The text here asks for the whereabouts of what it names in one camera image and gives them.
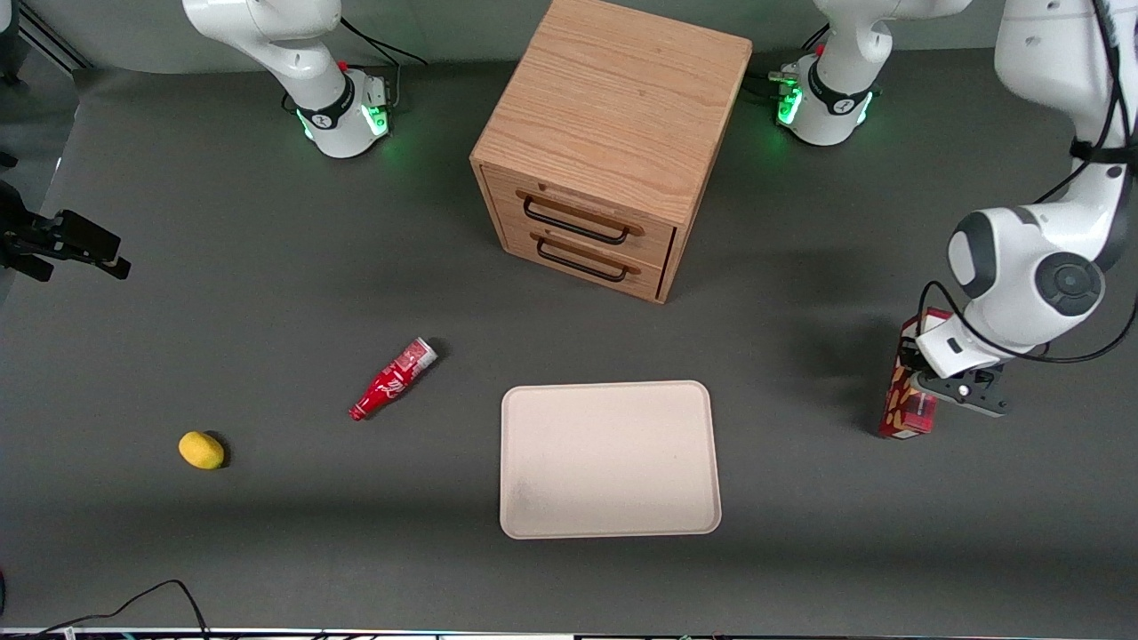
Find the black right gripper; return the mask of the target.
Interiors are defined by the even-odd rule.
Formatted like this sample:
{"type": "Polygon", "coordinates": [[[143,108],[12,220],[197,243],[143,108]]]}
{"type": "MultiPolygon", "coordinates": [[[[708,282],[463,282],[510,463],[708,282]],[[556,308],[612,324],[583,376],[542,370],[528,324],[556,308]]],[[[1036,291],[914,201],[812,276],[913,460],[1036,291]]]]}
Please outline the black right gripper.
{"type": "Polygon", "coordinates": [[[1,266],[46,284],[52,279],[53,265],[40,255],[48,255],[57,243],[117,280],[130,274],[132,263],[118,256],[119,236],[71,210],[52,218],[33,213],[16,187],[1,182],[1,266]],[[58,240],[50,239],[51,233],[58,240]]]}

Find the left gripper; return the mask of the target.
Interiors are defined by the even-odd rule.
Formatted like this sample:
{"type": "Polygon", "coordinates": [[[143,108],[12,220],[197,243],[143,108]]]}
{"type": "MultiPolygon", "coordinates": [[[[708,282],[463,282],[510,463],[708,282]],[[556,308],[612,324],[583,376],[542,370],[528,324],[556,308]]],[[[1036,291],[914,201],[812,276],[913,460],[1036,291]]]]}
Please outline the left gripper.
{"type": "Polygon", "coordinates": [[[902,333],[897,348],[897,370],[918,372],[918,389],[927,396],[999,418],[1011,402],[1000,388],[1005,366],[999,353],[968,331],[958,315],[927,307],[916,337],[902,333]],[[922,356],[927,368],[922,370],[922,356]]]}

